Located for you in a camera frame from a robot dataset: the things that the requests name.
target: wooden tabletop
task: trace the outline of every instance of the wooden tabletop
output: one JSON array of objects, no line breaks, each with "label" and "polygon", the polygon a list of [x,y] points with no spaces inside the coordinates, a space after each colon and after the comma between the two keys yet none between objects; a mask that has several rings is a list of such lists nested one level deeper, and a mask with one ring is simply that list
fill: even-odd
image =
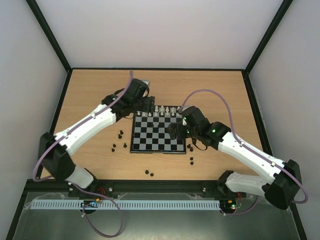
[{"label": "wooden tabletop", "polygon": [[[134,77],[150,81],[150,96],[156,105],[180,106],[194,90],[211,89],[228,102],[236,133],[250,144],[262,149],[258,131],[240,71],[164,71],[135,70]],[[55,132],[67,129],[100,104],[105,96],[125,87],[128,70],[73,70]],[[200,92],[187,102],[200,108],[210,122],[230,126],[223,102],[209,92]],[[118,139],[122,130],[123,138]],[[90,170],[98,179],[112,180],[217,180],[225,170],[256,175],[235,158],[209,148],[187,149],[187,154],[130,153],[132,119],[103,129],[72,156],[76,165]],[[48,176],[44,170],[42,177]]]}]

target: white wall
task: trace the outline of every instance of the white wall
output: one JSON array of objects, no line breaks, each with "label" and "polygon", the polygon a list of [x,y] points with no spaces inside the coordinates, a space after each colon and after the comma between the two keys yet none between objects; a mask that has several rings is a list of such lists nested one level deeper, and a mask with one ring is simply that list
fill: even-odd
[{"label": "white wall", "polygon": [[311,240],[320,220],[319,9],[318,0],[293,1],[250,74],[274,155],[300,164],[310,199],[298,210]]},{"label": "white wall", "polygon": [[245,68],[282,0],[37,0],[72,67]]},{"label": "white wall", "polygon": [[66,72],[25,0],[0,1],[0,239],[5,239]]}]

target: robotic arm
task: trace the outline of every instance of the robotic arm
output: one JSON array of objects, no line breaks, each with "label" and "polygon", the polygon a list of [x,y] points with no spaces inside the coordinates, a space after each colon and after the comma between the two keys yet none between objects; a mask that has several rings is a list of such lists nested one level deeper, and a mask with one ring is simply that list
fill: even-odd
[{"label": "robotic arm", "polygon": [[300,183],[299,165],[293,161],[283,162],[255,148],[242,138],[235,138],[231,129],[221,122],[209,123],[199,108],[191,106],[184,108],[181,113],[182,122],[171,123],[167,128],[171,139],[192,138],[199,140],[205,146],[231,155],[238,159],[259,176],[241,175],[233,171],[226,171],[218,179],[218,189],[225,194],[244,192],[265,197],[272,205],[279,209],[287,209],[299,191],[299,186],[280,168],[291,173]]},{"label": "robotic arm", "polygon": [[[117,94],[121,91],[125,92],[117,100]],[[114,94],[106,96],[95,110],[73,126],[58,132],[56,135],[46,132],[40,138],[39,157],[52,144],[57,141],[58,144],[45,156],[41,164],[57,181],[66,180],[83,189],[88,188],[96,179],[95,176],[87,169],[75,165],[71,156],[87,140],[121,118],[136,111],[152,111],[155,106],[155,97],[148,95],[148,84],[134,78],[127,89],[120,89]]]}]

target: white cable tray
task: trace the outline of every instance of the white cable tray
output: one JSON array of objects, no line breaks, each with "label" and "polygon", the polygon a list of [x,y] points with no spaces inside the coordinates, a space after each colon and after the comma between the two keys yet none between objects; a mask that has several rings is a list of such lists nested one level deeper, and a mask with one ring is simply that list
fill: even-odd
[{"label": "white cable tray", "polygon": [[[122,210],[220,210],[216,200],[115,200]],[[34,200],[30,209],[38,210],[81,210],[83,200]],[[91,203],[85,209],[116,210],[108,200],[102,203]]]}]

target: gray floor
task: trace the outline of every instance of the gray floor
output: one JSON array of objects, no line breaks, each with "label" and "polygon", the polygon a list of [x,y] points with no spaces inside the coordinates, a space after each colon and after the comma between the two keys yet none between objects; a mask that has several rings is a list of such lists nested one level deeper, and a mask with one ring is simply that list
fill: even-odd
[{"label": "gray floor", "polygon": [[[164,194],[160,198],[168,199],[172,197],[169,194]],[[253,199],[246,199],[244,202],[247,207],[252,203]],[[26,204],[21,215],[14,237],[15,240],[105,239],[89,227],[77,210],[31,210],[28,206]],[[251,212],[232,217],[224,217],[218,211],[200,210],[127,210],[124,211],[124,216],[124,230],[121,235],[114,239],[299,239],[291,212],[276,209],[263,201]],[[96,228],[106,234],[114,234],[120,224],[120,216],[116,210],[96,211],[89,218]]]}]

